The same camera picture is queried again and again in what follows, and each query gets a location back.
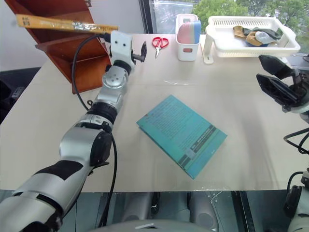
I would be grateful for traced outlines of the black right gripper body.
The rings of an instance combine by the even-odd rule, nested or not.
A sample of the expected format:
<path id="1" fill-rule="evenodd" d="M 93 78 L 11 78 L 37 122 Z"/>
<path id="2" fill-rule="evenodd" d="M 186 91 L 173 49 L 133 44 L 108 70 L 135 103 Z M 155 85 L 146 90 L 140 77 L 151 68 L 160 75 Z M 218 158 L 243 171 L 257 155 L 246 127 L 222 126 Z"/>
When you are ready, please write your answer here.
<path id="1" fill-rule="evenodd" d="M 282 110 L 292 113 L 304 113 L 309 110 L 309 72 L 294 69 L 293 84 L 289 89 L 296 94 L 296 103 L 284 105 Z"/>

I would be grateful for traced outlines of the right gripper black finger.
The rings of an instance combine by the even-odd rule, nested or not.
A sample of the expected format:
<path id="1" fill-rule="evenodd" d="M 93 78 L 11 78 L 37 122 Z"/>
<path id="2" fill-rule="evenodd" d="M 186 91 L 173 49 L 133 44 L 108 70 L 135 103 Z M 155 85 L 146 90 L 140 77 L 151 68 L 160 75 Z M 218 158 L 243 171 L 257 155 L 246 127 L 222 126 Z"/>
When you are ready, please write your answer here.
<path id="1" fill-rule="evenodd" d="M 297 94 L 281 80 L 262 74 L 256 75 L 261 90 L 280 105 L 294 105 L 298 102 Z"/>
<path id="2" fill-rule="evenodd" d="M 260 55 L 258 58 L 263 69 L 279 79 L 284 79 L 294 75 L 294 70 L 277 57 L 270 55 Z"/>

